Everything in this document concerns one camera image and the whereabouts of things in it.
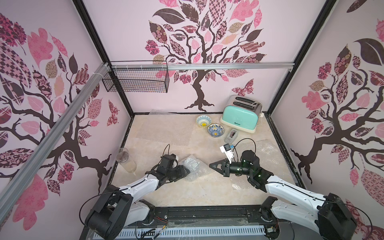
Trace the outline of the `bubble wrap sheet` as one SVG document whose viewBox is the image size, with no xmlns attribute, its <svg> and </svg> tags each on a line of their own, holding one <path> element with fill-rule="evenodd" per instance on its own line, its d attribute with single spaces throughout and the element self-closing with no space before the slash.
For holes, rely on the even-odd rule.
<svg viewBox="0 0 384 240">
<path fill-rule="evenodd" d="M 204 177 L 214 172 L 206 163 L 202 162 L 194 155 L 190 155 L 183 159 L 180 165 L 184 166 L 190 171 L 190 173 L 184 178 L 184 180 L 187 182 L 193 182 L 198 178 Z"/>
<path fill-rule="evenodd" d="M 250 143 L 232 144 L 234 152 L 234 162 L 239 162 L 241 155 L 244 151 L 251 150 L 256 156 L 260 158 L 260 168 L 257 172 L 250 173 L 249 175 L 236 175 L 241 178 L 246 178 L 247 183 L 254 189 L 258 189 L 268 193 L 266 185 L 272 184 L 273 186 L 279 183 L 296 185 L 298 182 L 293 171 L 287 165 L 283 155 L 275 146 L 267 140 L 254 141 Z"/>
</svg>

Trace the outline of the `blue yellow patterned bowl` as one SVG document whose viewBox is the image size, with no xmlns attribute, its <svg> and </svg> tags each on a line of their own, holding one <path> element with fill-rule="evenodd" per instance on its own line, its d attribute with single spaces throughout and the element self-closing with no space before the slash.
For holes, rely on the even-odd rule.
<svg viewBox="0 0 384 240">
<path fill-rule="evenodd" d="M 219 138 L 225 133 L 225 129 L 219 124 L 211 124 L 207 128 L 208 134 L 213 138 Z"/>
</svg>

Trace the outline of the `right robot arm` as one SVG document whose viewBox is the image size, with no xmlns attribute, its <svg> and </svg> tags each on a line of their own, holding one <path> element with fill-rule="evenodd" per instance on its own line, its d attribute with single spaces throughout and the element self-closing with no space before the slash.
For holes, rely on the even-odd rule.
<svg viewBox="0 0 384 240">
<path fill-rule="evenodd" d="M 251 150 L 244 151 L 238 162 L 232 160 L 232 151 L 225 154 L 226 159 L 209 167 L 224 177 L 246 176 L 252 187 L 268 193 L 258 213 L 264 222 L 287 220 L 313 230 L 324 240 L 350 240 L 354 235 L 357 221 L 339 196 L 313 193 L 281 179 L 263 169 Z"/>
</svg>

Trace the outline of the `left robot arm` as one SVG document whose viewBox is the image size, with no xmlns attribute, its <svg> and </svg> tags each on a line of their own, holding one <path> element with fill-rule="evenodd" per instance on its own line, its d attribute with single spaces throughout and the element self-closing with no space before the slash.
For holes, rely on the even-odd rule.
<svg viewBox="0 0 384 240">
<path fill-rule="evenodd" d="M 98 200 L 82 224 L 102 239 L 114 240 L 124 227 L 149 216 L 153 207 L 142 201 L 142 197 L 189 174 L 190 170 L 183 165 L 169 168 L 156 165 L 132 184 L 120 188 L 110 185 L 103 193 L 91 198 Z"/>
</svg>

